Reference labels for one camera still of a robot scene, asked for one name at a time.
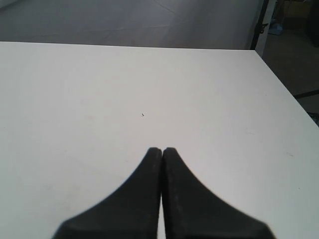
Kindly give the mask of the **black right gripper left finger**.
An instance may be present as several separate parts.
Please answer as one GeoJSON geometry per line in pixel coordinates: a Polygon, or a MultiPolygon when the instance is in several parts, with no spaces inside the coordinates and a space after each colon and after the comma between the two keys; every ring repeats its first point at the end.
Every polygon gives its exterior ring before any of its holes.
{"type": "Polygon", "coordinates": [[[155,239],[161,150],[149,148],[132,175],[106,199],[64,221],[55,239],[155,239]]]}

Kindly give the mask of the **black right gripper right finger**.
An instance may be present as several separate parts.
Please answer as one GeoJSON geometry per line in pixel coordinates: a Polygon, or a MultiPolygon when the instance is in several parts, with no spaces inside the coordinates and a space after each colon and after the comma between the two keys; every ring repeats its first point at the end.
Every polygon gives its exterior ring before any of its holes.
{"type": "Polygon", "coordinates": [[[162,206],[168,239],[273,239],[269,227],[207,189],[175,148],[163,152],[162,206]]]}

